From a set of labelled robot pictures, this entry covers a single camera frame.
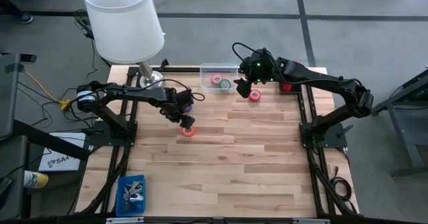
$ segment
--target red component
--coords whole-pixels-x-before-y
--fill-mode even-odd
[[[220,81],[223,79],[223,75],[222,74],[213,74],[212,76],[211,76],[211,83],[214,85],[214,86],[218,86],[219,85],[219,83],[220,83]]]
[[[195,128],[190,127],[190,129],[181,128],[181,133],[183,133],[184,136],[192,136],[195,134]]]
[[[261,98],[261,92],[259,90],[252,90],[249,93],[249,100],[251,100],[252,102],[257,102],[259,101]]]
[[[293,85],[291,84],[282,84],[281,86],[282,91],[291,91],[292,88],[293,88]]]

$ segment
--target person's foot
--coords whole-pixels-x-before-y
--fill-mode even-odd
[[[33,21],[33,16],[31,16],[30,14],[28,14],[28,13],[24,13],[22,16],[21,16],[21,22],[22,23],[25,23],[25,24],[27,24],[27,23],[31,23]]]

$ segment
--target gray floor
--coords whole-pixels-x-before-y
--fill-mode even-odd
[[[83,0],[14,0],[26,9],[76,10]],[[159,13],[273,13],[298,14],[296,0],[154,0]],[[304,0],[311,15],[428,15],[428,0]],[[300,20],[162,18],[165,47],[150,60],[159,64],[168,58],[173,65],[204,62],[238,63],[231,44],[242,41],[252,47],[267,47],[274,55],[300,60],[308,65]],[[317,66],[332,75],[355,77],[374,94],[374,104],[384,100],[409,78],[425,70],[428,21],[309,21]],[[76,87],[92,68],[92,48],[71,17],[36,17],[22,25],[0,15],[0,50],[34,53],[37,62],[26,65],[54,95]],[[106,81],[109,69],[98,55],[99,70],[92,80]],[[37,86],[25,75],[20,80]],[[29,93],[38,102],[45,100]],[[73,98],[73,91],[68,98]],[[41,118],[40,107],[19,94],[16,118],[33,123]],[[340,106],[340,96],[334,97]],[[46,131],[84,127],[65,120],[57,106],[47,110],[54,124]],[[38,125],[43,127],[47,122]],[[393,180],[389,173],[407,166],[386,112],[378,117],[348,120],[355,127],[346,135],[352,178],[361,213],[367,217],[427,222],[428,178]],[[61,215],[71,205],[77,185],[40,194],[42,208],[34,213]],[[52,201],[63,195],[64,201]]]

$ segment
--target wooden table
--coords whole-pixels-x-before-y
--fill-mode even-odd
[[[325,68],[310,69],[326,73]],[[123,84],[127,72],[128,66],[112,66],[108,81]],[[202,92],[199,73],[165,73],[164,77]],[[183,90],[173,82],[167,86]],[[138,134],[126,174],[146,176],[145,216],[316,216],[308,159],[300,144],[297,97],[279,95],[277,83],[253,88],[262,92],[260,102],[250,102],[237,92],[204,93],[206,100],[196,102],[190,112],[196,119],[192,137],[184,137],[179,125],[161,116],[159,109],[138,104]],[[334,110],[330,92],[313,92],[318,114]],[[109,107],[119,113],[120,105],[115,101]],[[91,155],[76,211],[87,207],[106,181],[111,152],[105,146]],[[352,186],[343,154],[335,149],[325,153],[330,178],[338,166],[338,176]],[[324,188],[320,192],[327,210]],[[116,186],[109,210],[115,196]],[[354,193],[352,202],[358,208]]]

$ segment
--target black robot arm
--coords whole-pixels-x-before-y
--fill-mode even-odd
[[[126,120],[113,113],[106,105],[113,100],[147,102],[160,108],[160,113],[168,120],[180,123],[183,128],[192,127],[195,119],[184,115],[184,109],[193,104],[191,90],[177,93],[174,88],[136,88],[120,86],[115,83],[101,84],[90,82],[77,90],[78,108],[83,112],[93,112],[110,127],[126,131]]]
[[[266,49],[254,50],[253,54],[239,66],[239,71],[245,74],[245,80],[235,80],[237,91],[247,98],[251,92],[251,84],[259,82],[279,82],[285,84],[305,84],[335,94],[340,94],[345,105],[325,115],[317,116],[308,130],[315,141],[324,140],[327,130],[350,117],[362,118],[371,111],[373,95],[359,80],[345,80],[327,74],[313,72],[302,64],[284,58],[274,59]]]

